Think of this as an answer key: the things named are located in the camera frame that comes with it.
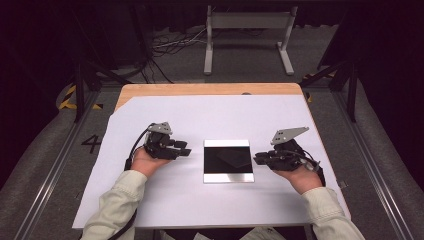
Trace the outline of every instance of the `number 4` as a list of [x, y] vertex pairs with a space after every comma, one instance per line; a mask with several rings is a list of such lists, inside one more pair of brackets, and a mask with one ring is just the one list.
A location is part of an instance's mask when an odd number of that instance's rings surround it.
[[97, 142], [97, 139], [99, 139], [99, 136], [93, 135], [89, 139], [87, 139], [84, 142], [82, 142], [81, 145], [89, 145], [89, 146], [91, 146], [90, 154], [93, 154], [94, 148], [96, 147], [96, 145], [102, 144], [102, 142]]

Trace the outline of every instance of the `wooden table edge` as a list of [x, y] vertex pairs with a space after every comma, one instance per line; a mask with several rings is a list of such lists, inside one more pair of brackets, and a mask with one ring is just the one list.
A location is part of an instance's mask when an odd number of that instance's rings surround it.
[[122, 87], [115, 111], [132, 97], [241, 94], [297, 95], [303, 92], [297, 83], [127, 84]]

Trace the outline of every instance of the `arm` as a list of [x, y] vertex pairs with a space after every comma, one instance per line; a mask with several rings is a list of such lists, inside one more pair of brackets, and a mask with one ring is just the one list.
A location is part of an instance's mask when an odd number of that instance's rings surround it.
[[[123, 172], [112, 189], [100, 197], [99, 211], [86, 223], [82, 239], [108, 239], [122, 229], [142, 200], [147, 179], [168, 162], [152, 159], [143, 148], [138, 149], [131, 170]], [[134, 227], [120, 239], [134, 239]]]
[[364, 239], [344, 215], [336, 193], [322, 186], [318, 174], [301, 166], [293, 172], [274, 171], [290, 181], [306, 200], [309, 217], [318, 239]]

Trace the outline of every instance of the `white board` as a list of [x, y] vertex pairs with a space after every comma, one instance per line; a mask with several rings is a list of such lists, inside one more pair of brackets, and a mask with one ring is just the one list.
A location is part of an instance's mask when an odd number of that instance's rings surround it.
[[175, 140], [187, 141], [189, 157], [159, 169], [145, 189], [136, 227], [285, 226], [308, 222], [306, 208], [288, 181], [253, 162], [254, 183], [204, 184], [205, 139], [248, 139], [251, 154], [273, 149], [279, 129], [309, 127], [297, 143], [321, 161], [327, 186], [350, 213], [303, 95], [135, 97], [109, 120], [97, 162], [73, 228], [83, 228], [111, 189], [125, 159], [150, 123], [169, 122]]

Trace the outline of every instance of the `hand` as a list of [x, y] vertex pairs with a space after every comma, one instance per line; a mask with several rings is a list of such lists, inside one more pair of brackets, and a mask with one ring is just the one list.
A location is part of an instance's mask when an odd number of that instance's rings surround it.
[[172, 160], [154, 159], [146, 152], [146, 150], [144, 150], [144, 148], [141, 147], [138, 148], [134, 153], [131, 170], [138, 171], [149, 178], [156, 172], [159, 167], [171, 161]]
[[276, 174], [289, 180], [293, 188], [303, 194], [317, 187], [322, 187], [321, 180], [316, 172], [310, 171], [305, 166], [300, 166], [298, 169], [289, 171], [274, 171]]

